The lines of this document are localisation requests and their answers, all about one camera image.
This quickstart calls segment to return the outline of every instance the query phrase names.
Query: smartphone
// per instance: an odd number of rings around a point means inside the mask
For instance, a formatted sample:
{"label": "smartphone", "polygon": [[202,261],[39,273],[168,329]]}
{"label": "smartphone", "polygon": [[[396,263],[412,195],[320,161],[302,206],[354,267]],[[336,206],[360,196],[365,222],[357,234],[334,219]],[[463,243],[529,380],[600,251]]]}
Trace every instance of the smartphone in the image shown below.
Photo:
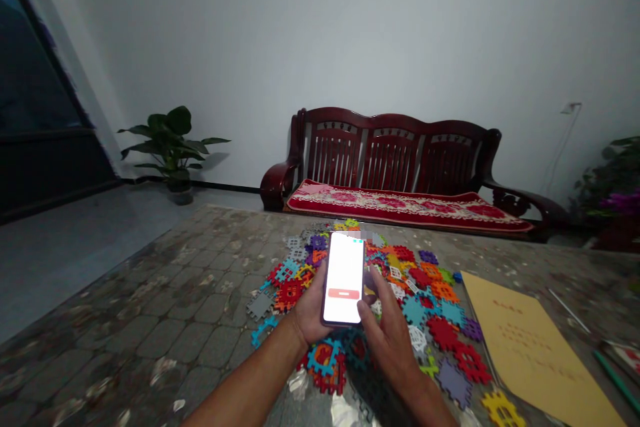
{"label": "smartphone", "polygon": [[360,323],[357,303],[363,295],[365,243],[346,232],[333,232],[329,240],[327,280],[321,321],[326,326],[352,327]]}

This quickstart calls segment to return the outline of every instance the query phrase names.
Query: forearm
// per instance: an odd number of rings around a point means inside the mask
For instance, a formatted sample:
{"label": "forearm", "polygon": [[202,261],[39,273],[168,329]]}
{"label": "forearm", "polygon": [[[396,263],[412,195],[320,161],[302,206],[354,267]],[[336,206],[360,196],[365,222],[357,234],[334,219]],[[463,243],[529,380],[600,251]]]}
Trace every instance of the forearm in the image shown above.
{"label": "forearm", "polygon": [[407,387],[397,393],[421,427],[457,427],[440,390],[428,375],[418,371]]}
{"label": "forearm", "polygon": [[262,425],[306,350],[293,316],[285,316],[260,348],[205,399],[183,427]]}

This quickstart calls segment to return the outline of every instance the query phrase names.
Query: wooden bench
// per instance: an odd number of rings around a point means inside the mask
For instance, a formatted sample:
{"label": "wooden bench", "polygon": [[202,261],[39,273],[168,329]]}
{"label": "wooden bench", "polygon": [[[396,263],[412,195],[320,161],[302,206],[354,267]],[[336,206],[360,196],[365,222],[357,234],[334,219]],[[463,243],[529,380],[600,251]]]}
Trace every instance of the wooden bench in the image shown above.
{"label": "wooden bench", "polygon": [[281,211],[287,209],[294,185],[304,179],[432,195],[477,193],[487,187],[500,210],[519,218],[533,206],[542,219],[527,234],[498,236],[545,241],[550,227],[567,221],[567,213],[550,199],[493,179],[501,136],[498,129],[459,120],[425,123],[395,113],[365,117],[338,107],[302,109],[291,118],[289,156],[264,175],[260,195],[265,210]]}

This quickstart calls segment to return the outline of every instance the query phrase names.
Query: sofa armrest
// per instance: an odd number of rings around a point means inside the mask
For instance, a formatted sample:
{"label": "sofa armrest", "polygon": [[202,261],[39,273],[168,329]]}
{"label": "sofa armrest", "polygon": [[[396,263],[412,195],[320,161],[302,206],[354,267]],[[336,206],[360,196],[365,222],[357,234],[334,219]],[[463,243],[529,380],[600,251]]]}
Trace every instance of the sofa armrest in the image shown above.
{"label": "sofa armrest", "polygon": [[553,200],[524,190],[512,189],[497,183],[493,178],[484,179],[483,187],[493,190],[493,204],[515,217],[522,216],[531,205],[540,211],[542,222],[536,230],[569,223],[569,214]]}
{"label": "sofa armrest", "polygon": [[260,183],[260,197],[265,210],[282,210],[285,206],[284,198],[293,188],[293,175],[299,165],[297,160],[289,158],[267,170]]}

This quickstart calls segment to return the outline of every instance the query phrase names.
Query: wall outlet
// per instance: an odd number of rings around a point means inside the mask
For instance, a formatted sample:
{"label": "wall outlet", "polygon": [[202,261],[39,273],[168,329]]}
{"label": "wall outlet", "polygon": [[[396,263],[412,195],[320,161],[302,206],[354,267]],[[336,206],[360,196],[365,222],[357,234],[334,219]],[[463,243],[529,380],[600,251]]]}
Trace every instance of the wall outlet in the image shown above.
{"label": "wall outlet", "polygon": [[564,107],[560,109],[560,113],[564,113],[565,115],[571,115],[576,107],[581,107],[581,102],[569,102]]}

